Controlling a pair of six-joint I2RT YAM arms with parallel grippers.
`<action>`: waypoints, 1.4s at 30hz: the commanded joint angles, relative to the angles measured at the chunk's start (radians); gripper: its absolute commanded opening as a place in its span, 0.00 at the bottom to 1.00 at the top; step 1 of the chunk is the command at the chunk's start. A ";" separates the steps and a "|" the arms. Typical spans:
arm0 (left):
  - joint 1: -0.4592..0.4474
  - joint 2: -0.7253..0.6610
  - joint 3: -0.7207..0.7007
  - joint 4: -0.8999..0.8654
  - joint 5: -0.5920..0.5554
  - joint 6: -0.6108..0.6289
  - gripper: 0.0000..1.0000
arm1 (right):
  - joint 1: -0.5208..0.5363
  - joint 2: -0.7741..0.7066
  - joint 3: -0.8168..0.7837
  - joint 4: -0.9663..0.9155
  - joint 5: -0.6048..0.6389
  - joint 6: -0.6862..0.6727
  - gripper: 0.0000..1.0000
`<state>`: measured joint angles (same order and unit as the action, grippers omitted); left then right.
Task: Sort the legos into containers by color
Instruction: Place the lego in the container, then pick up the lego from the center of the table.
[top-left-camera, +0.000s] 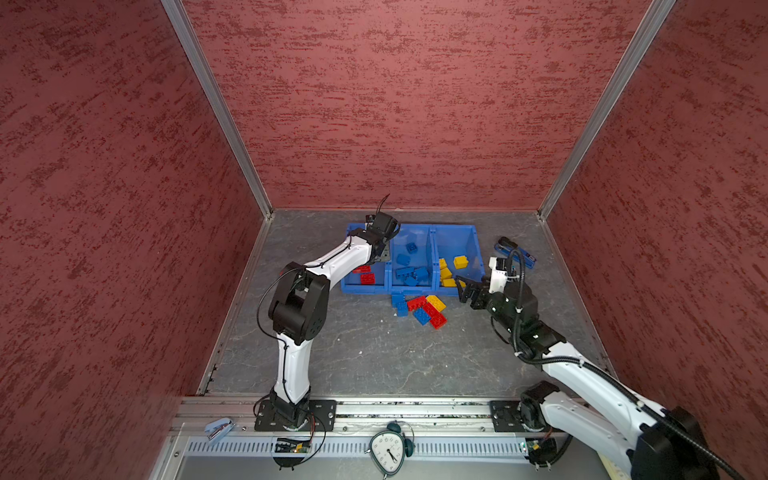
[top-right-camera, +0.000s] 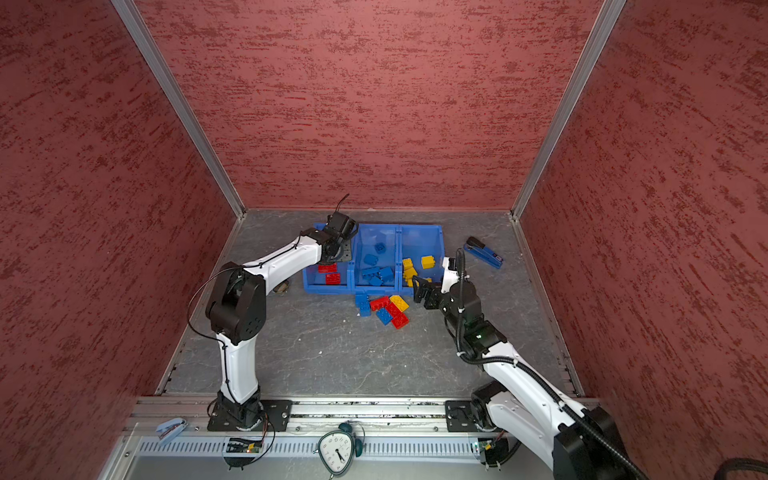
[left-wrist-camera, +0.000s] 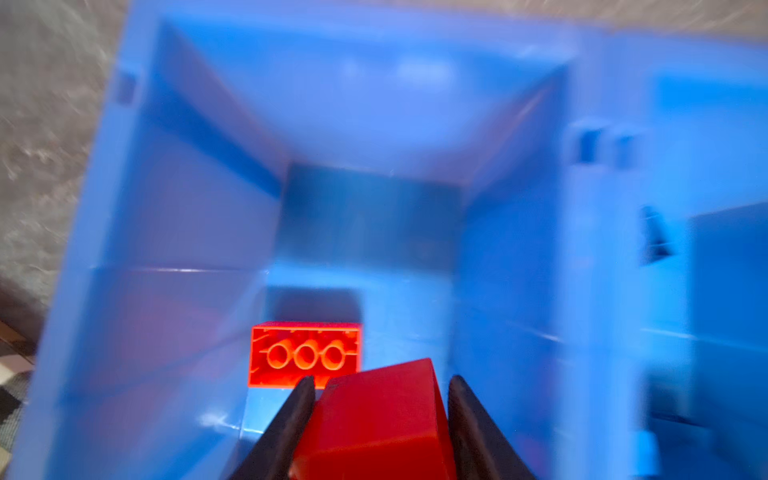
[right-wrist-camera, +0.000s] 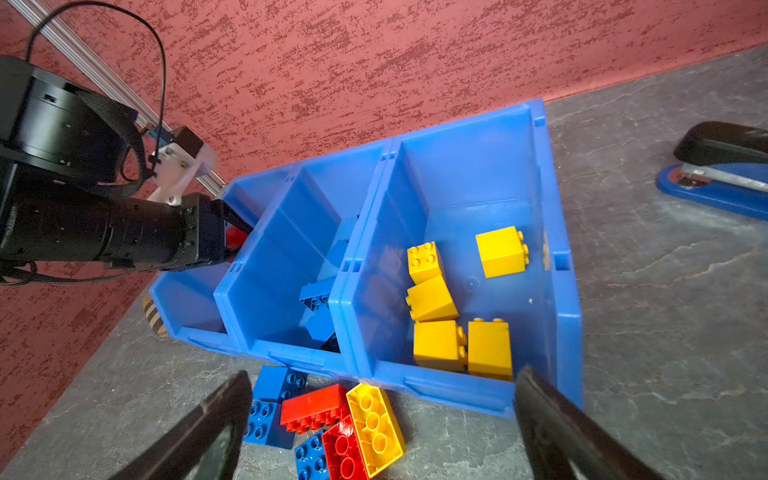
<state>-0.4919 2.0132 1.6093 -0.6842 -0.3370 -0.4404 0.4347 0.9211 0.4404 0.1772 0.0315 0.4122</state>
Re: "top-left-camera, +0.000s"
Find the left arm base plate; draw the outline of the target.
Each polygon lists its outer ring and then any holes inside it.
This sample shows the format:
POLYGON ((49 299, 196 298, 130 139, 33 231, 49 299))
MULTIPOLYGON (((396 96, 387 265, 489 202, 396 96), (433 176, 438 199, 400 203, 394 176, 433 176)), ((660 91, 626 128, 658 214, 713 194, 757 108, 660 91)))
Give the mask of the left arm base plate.
POLYGON ((261 402, 256 410, 256 432, 331 432, 334 429, 338 402, 335 400, 304 400, 290 406, 279 398, 261 402))

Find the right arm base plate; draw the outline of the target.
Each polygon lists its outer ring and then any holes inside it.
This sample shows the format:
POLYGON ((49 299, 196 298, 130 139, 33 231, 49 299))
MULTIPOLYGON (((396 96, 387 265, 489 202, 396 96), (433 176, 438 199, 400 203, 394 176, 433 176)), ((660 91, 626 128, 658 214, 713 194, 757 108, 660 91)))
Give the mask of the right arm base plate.
POLYGON ((491 400, 489 402, 490 419, 495 433, 511 433, 517 436, 543 438, 551 433, 554 436, 566 436, 567 433, 550 425, 544 417, 546 407, 553 407, 554 402, 537 403, 524 401, 525 406, 519 406, 519 400, 491 400), (532 410, 538 424, 531 427, 530 419, 525 419, 523 412, 532 410))

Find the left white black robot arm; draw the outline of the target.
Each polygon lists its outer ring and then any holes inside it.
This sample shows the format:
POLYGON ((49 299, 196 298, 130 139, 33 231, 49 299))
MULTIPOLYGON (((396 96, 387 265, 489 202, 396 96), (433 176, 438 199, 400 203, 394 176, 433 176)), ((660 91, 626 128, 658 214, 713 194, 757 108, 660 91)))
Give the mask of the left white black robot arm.
POLYGON ((332 288, 353 270, 380 261, 399 230, 393 216, 378 211, 328 253, 304 264, 291 262, 278 277, 268 309, 279 348, 269 402, 290 429, 302 427, 310 414, 311 347, 326 322, 332 288))

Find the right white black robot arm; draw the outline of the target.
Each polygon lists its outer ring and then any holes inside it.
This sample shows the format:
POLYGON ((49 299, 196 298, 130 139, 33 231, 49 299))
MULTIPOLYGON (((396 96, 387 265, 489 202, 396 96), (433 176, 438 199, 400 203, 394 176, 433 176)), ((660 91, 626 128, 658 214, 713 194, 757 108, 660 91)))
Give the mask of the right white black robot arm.
POLYGON ((716 479, 718 466, 698 421, 633 391, 589 361, 544 323, 538 300, 517 280, 492 291, 459 277, 459 299, 486 310, 508 333, 518 360, 548 380, 520 397, 519 417, 530 431, 553 427, 610 460, 633 479, 716 479))

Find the blue legos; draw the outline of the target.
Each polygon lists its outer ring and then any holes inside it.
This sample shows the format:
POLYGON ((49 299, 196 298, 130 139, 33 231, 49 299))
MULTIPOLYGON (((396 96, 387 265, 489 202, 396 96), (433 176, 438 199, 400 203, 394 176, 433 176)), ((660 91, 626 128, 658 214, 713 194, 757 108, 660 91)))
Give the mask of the blue legos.
POLYGON ((425 242, 406 240, 393 247, 392 285, 427 288, 432 283, 432 261, 425 242))

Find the blue three-compartment bin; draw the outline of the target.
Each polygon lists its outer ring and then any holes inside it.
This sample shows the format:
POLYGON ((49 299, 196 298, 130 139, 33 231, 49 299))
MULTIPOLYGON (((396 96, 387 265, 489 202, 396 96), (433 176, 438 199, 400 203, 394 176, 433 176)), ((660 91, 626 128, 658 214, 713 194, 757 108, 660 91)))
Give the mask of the blue three-compartment bin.
POLYGON ((347 294, 458 295, 452 279, 479 281, 485 265, 473 225, 404 224, 382 260, 341 281, 347 294))

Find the yellow legos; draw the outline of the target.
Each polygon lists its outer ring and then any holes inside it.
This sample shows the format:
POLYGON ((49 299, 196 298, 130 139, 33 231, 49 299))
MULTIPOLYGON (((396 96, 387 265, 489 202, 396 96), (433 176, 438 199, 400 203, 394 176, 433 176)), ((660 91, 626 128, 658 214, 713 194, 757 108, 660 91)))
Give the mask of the yellow legos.
POLYGON ((457 284, 464 284, 465 278, 470 276, 470 262, 467 255, 438 258, 439 282, 441 288, 455 288, 457 284))

